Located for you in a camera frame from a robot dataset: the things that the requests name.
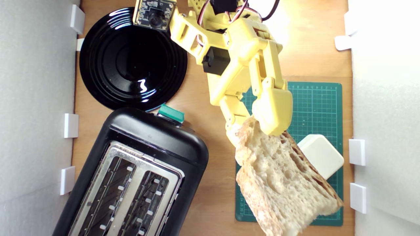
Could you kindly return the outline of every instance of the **slice of bread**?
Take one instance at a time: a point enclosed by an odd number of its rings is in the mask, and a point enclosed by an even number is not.
[[[289,133],[266,135],[251,116],[236,135],[236,181],[266,235],[295,236],[343,206]]]

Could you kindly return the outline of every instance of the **black toaster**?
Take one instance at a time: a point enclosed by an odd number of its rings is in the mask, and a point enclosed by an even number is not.
[[[176,120],[117,109],[105,121],[53,235],[178,235],[207,162],[204,142]]]

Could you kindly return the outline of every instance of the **toaster grill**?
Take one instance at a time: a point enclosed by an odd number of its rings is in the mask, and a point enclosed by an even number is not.
[[[183,178],[181,170],[113,141],[69,235],[159,235]]]

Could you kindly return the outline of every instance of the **white block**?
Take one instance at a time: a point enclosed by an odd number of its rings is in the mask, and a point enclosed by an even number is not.
[[[71,7],[70,27],[74,29],[78,34],[83,33],[84,17],[84,12],[80,10],[77,5],[73,4]]]
[[[79,115],[66,113],[64,115],[64,138],[79,136]]]
[[[349,139],[349,158],[351,164],[366,166],[364,140]]]
[[[350,207],[366,214],[366,187],[350,183]]]
[[[74,178],[76,176],[76,167],[70,166],[61,169],[60,195],[69,193],[74,187]]]
[[[335,39],[336,49],[343,51],[352,47],[352,38],[347,35],[336,36]]]
[[[348,11],[344,14],[344,30],[346,35],[352,35],[359,29],[359,18],[353,11]]]
[[[324,179],[330,178],[344,164],[343,156],[321,134],[306,136],[298,146]]]
[[[81,46],[82,46],[82,44],[83,44],[83,41],[84,41],[84,38],[82,38],[82,39],[77,39],[77,46],[76,46],[76,51],[77,51],[77,52],[80,52],[80,50],[81,50]]]

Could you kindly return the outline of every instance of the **circuit board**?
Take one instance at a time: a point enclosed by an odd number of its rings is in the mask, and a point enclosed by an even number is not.
[[[171,0],[137,0],[133,24],[149,29],[167,31],[176,1]]]

